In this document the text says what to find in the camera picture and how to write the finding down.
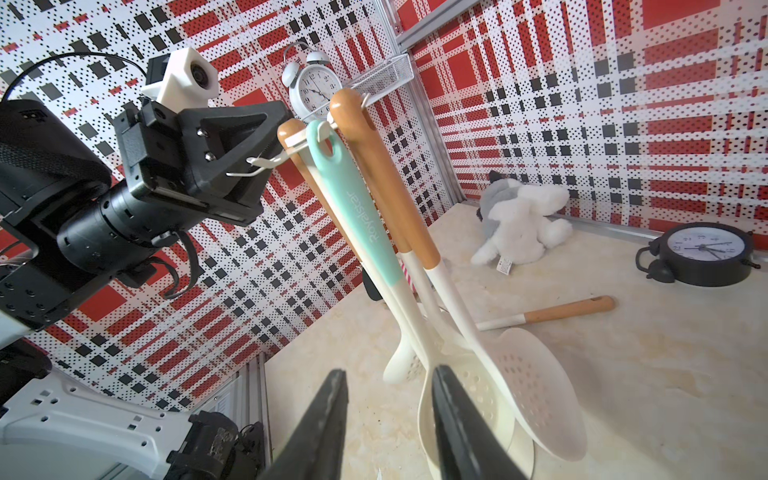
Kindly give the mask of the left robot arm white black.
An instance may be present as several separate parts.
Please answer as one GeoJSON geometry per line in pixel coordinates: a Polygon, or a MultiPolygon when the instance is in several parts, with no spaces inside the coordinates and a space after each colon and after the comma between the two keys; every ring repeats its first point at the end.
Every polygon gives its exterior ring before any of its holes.
{"type": "Polygon", "coordinates": [[[153,479],[254,479],[264,435],[218,412],[138,407],[55,371],[25,342],[111,281],[137,288],[161,249],[185,248],[204,219],[246,226],[261,213],[269,175],[246,177],[249,158],[278,149],[290,118],[279,101],[173,111],[145,100],[115,118],[125,177],[110,170],[42,103],[1,103],[1,225],[29,253],[1,268],[1,440],[68,445],[153,479]]]}

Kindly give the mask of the cream utensil rack stand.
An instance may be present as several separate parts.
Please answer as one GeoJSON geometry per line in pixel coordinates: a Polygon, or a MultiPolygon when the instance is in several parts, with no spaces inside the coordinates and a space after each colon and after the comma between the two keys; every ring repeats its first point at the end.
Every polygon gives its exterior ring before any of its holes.
{"type": "MultiPolygon", "coordinates": [[[[367,105],[368,99],[364,97],[362,98],[364,100],[363,106],[365,108],[367,105]]],[[[352,153],[351,147],[347,147],[346,145],[347,139],[342,133],[338,133],[336,131],[337,125],[334,119],[332,121],[326,121],[326,122],[330,124],[333,130],[339,135],[341,140],[344,142],[347,150],[352,155],[353,160],[355,161],[355,165],[357,166],[360,174],[362,175],[359,162],[355,159],[352,153]]],[[[266,158],[257,158],[253,160],[252,163],[253,165],[257,166],[259,170],[265,170],[265,169],[274,169],[277,166],[287,161],[293,161],[297,169],[302,173],[305,180],[309,182],[313,192],[320,199],[327,213],[332,217],[334,224],[342,233],[348,245],[353,249],[356,257],[360,261],[360,255],[356,252],[356,250],[354,249],[351,243],[350,237],[342,228],[342,225],[339,221],[339,218],[336,215],[336,212],[333,210],[332,205],[330,204],[330,202],[328,201],[328,199],[324,194],[324,191],[322,190],[322,185],[320,184],[320,178],[317,176],[317,172],[314,170],[314,162],[313,162],[312,156],[309,154],[309,150],[307,149],[307,143],[306,143],[305,130],[308,124],[309,123],[304,123],[297,119],[287,120],[285,123],[279,126],[277,130],[277,139],[282,146],[282,149],[283,149],[282,153],[276,154],[276,155],[268,155],[266,158]]],[[[372,189],[368,185],[364,177],[363,177],[363,180],[370,192],[371,198],[373,199],[374,205],[376,207],[376,201],[372,196],[372,189]]],[[[379,212],[379,215],[382,221],[383,218],[380,212],[379,212]]],[[[394,241],[392,232],[387,231],[386,229],[385,229],[385,232],[389,236],[396,258],[399,261],[402,272],[408,282],[408,285],[411,288],[413,296],[416,299],[418,306],[422,311],[422,315],[426,320],[430,322],[430,324],[432,325],[433,331],[436,327],[447,329],[449,325],[443,317],[442,310],[437,305],[436,296],[433,293],[428,294],[426,298],[422,298],[420,296],[422,292],[427,291],[427,288],[429,286],[427,277],[422,276],[422,277],[419,277],[418,279],[414,279],[412,278],[409,272],[410,268],[415,266],[418,262],[416,256],[411,253],[402,254],[400,250],[395,246],[395,241],[394,241]]],[[[419,358],[416,356],[412,357],[410,355],[410,352],[411,352],[411,349],[407,345],[401,342],[401,331],[400,331],[400,342],[398,344],[398,347],[395,353],[393,354],[392,358],[387,364],[387,367],[384,372],[385,382],[387,383],[404,382],[409,378],[410,371],[413,365],[415,364],[422,365],[419,358]]],[[[467,353],[467,352],[472,353],[468,348],[459,346],[457,350],[451,353],[450,355],[467,353]]],[[[514,444],[510,448],[510,455],[512,456],[513,460],[515,460],[515,462],[518,464],[518,466],[524,471],[524,474],[526,475],[525,479],[530,478],[534,470],[535,450],[534,450],[532,440],[527,434],[523,433],[521,426],[517,424],[516,420],[515,420],[514,444]]]]}

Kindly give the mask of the slotted spoon wooden handle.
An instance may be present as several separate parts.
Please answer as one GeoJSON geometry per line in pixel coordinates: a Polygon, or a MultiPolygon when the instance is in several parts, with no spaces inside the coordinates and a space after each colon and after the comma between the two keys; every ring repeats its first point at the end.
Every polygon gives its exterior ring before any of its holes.
{"type": "Polygon", "coordinates": [[[508,317],[483,321],[477,324],[481,331],[515,327],[529,323],[548,322],[572,317],[608,312],[616,307],[613,297],[603,295],[568,304],[515,314],[508,317]]]}

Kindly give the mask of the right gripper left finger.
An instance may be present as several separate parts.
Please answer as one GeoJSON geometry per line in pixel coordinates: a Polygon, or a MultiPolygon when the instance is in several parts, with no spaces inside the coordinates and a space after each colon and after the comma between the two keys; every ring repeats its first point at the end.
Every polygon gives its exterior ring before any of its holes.
{"type": "Polygon", "coordinates": [[[340,479],[349,402],[346,372],[329,372],[280,455],[258,479],[340,479]]]}

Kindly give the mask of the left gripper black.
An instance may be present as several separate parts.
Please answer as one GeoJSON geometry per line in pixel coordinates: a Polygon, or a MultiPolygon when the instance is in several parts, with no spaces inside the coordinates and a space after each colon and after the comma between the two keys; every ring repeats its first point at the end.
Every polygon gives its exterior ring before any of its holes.
{"type": "Polygon", "coordinates": [[[291,117],[281,101],[178,113],[152,100],[129,106],[113,120],[127,187],[138,200],[247,226],[271,176],[249,161],[277,153],[291,117]]]}

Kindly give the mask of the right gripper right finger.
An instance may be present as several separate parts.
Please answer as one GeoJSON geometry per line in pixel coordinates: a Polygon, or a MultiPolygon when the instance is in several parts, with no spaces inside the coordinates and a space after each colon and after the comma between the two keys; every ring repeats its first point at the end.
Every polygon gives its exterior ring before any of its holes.
{"type": "Polygon", "coordinates": [[[499,439],[447,365],[433,370],[434,431],[442,479],[524,479],[509,453],[514,434],[499,439]]]}

